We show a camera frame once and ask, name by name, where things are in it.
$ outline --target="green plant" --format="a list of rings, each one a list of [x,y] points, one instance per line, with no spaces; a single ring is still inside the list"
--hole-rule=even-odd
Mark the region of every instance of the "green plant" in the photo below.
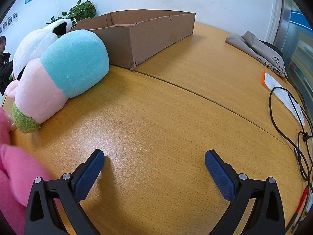
[[[85,2],[81,2],[81,0],[78,0],[77,5],[75,5],[73,8],[69,10],[69,12],[62,12],[63,16],[67,16],[66,18],[69,18],[73,26],[76,26],[76,22],[79,20],[82,20],[84,18],[93,18],[96,15],[96,9],[93,5],[92,2],[86,0]],[[58,17],[58,18],[51,18],[50,23],[46,24],[51,24],[59,19],[64,19],[63,17]]]

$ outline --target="hot pink plush toy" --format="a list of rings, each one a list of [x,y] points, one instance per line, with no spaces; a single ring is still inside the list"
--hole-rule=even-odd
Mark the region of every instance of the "hot pink plush toy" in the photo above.
[[[0,108],[0,210],[17,235],[24,234],[26,206],[36,177],[51,180],[46,169],[10,145],[9,121]]]

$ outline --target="person's hair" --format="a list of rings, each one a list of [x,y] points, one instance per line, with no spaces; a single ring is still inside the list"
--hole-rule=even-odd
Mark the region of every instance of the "person's hair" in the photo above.
[[[5,36],[0,36],[0,43],[5,42],[7,39]]]

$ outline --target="light pink plush fabric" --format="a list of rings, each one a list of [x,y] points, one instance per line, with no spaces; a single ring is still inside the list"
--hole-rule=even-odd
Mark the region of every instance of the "light pink plush fabric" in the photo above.
[[[9,98],[15,98],[19,111],[38,124],[52,117],[67,101],[39,59],[31,60],[21,80],[18,83],[11,82],[5,93]]]
[[[26,206],[36,177],[47,170],[22,149],[10,145],[9,123],[0,108],[0,210],[17,235],[24,234]]]

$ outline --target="teal plush fabric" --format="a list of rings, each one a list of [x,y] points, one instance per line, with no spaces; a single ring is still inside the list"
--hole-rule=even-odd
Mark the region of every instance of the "teal plush fabric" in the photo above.
[[[87,30],[61,36],[40,61],[68,99],[87,91],[109,71],[109,57],[102,40]]]

